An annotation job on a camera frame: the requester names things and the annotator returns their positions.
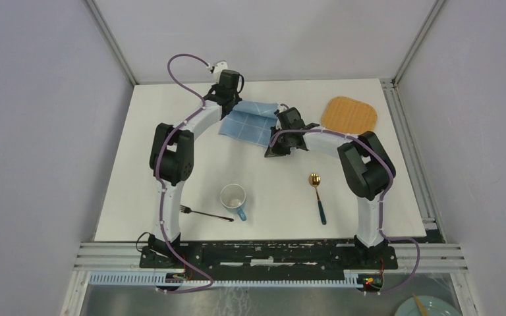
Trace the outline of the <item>blue checked cloth napkin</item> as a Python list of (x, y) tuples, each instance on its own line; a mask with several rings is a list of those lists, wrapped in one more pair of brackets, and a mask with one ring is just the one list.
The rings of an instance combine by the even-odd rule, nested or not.
[(241, 101), (222, 120), (219, 134), (250, 144), (267, 147), (275, 127), (277, 103)]

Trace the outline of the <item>white blue mug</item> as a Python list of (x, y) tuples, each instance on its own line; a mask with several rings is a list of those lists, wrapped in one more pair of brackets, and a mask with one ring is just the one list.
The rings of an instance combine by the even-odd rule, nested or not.
[(239, 184), (228, 184), (220, 192), (220, 202), (232, 214), (236, 214), (241, 221), (246, 221), (244, 212), (246, 192)]

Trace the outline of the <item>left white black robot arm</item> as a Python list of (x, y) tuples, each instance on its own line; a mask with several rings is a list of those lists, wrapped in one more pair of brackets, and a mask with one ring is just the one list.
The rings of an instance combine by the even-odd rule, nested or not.
[(242, 101), (239, 93), (243, 84), (239, 72), (222, 70), (189, 116), (180, 123), (160, 123), (156, 127), (150, 167), (157, 180), (159, 219), (149, 237), (148, 248), (164, 267), (174, 267), (181, 259), (179, 213), (183, 188), (194, 168), (194, 142)]

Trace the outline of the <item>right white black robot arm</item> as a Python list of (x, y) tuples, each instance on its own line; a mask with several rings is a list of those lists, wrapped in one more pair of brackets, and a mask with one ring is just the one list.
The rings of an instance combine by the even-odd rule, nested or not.
[(305, 124), (299, 111), (280, 106), (271, 128), (266, 157), (283, 157), (292, 149), (316, 151), (340, 160), (350, 191), (357, 197), (358, 228), (354, 235), (354, 260), (370, 269), (387, 248), (383, 232), (383, 201), (396, 175), (395, 167), (374, 132), (343, 134)]

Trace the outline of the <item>woven bamboo placemat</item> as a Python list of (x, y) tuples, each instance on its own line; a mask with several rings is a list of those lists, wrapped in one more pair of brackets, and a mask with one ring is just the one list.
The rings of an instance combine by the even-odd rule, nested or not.
[(321, 118), (326, 129), (344, 134), (373, 131), (378, 114), (369, 104), (344, 96), (331, 99)]

